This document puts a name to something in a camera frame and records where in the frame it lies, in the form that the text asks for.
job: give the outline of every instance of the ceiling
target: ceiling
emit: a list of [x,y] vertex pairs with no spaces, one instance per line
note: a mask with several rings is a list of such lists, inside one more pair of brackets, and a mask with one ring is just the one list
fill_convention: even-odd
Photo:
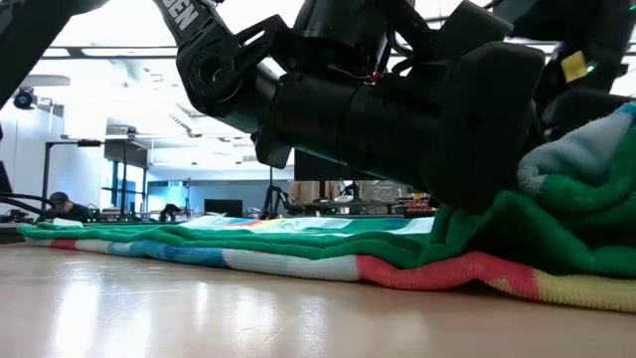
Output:
[[[279,14],[291,26],[302,2],[226,0],[217,10],[230,29],[237,32],[273,14]],[[460,0],[419,0],[415,9],[423,17],[437,17],[452,12],[459,2]],[[473,2],[484,5],[489,0]],[[636,41],[636,32],[632,38]],[[152,0],[110,0],[98,10],[72,18],[53,45],[156,47],[175,44]],[[392,59],[393,64],[397,61],[399,59]],[[614,92],[634,94],[636,59],[627,58],[626,62],[635,66],[630,68],[626,77],[616,82]],[[274,61],[265,60],[265,63],[276,73],[282,74]],[[214,145],[217,151],[253,153],[253,146],[244,134],[215,119],[192,115],[197,113],[185,96],[174,60],[127,60],[110,62],[107,65],[111,71],[104,77],[112,89],[112,97],[107,106],[109,132],[120,131],[122,126],[134,126],[140,133],[162,136],[142,141],[144,145],[153,148],[200,147],[209,150]],[[40,62],[36,72],[71,74],[77,67],[80,67],[78,61]],[[184,135],[188,131],[204,134],[204,137],[189,138]],[[218,138],[229,139],[230,143],[220,142]]]

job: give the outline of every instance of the yellow stripe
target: yellow stripe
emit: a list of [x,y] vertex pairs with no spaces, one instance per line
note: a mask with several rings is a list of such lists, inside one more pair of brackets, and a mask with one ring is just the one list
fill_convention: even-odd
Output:
[[556,276],[535,269],[540,300],[636,313],[636,280],[588,275]]

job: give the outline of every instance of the computer monitor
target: computer monitor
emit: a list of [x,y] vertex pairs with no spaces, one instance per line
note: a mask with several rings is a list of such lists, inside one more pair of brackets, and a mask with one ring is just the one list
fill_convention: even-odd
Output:
[[231,218],[242,218],[242,200],[206,199],[206,213],[226,214]]
[[294,151],[294,180],[298,181],[337,181],[337,180],[379,180],[373,175],[327,159]]

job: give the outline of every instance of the yellow label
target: yellow label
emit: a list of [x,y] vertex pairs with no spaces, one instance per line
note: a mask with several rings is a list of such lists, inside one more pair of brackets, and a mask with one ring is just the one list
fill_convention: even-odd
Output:
[[577,51],[560,62],[565,82],[570,83],[587,76],[587,63],[583,52]]

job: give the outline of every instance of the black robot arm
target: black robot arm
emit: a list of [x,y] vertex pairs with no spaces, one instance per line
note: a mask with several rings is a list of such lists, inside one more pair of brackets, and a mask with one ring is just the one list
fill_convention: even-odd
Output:
[[[293,147],[470,212],[514,186],[544,54],[504,43],[512,26],[480,7],[432,31],[405,0],[307,0],[293,28],[272,16],[232,34],[212,6],[154,1],[193,106],[252,133],[261,163],[282,168]],[[392,31],[410,73],[374,81]]]

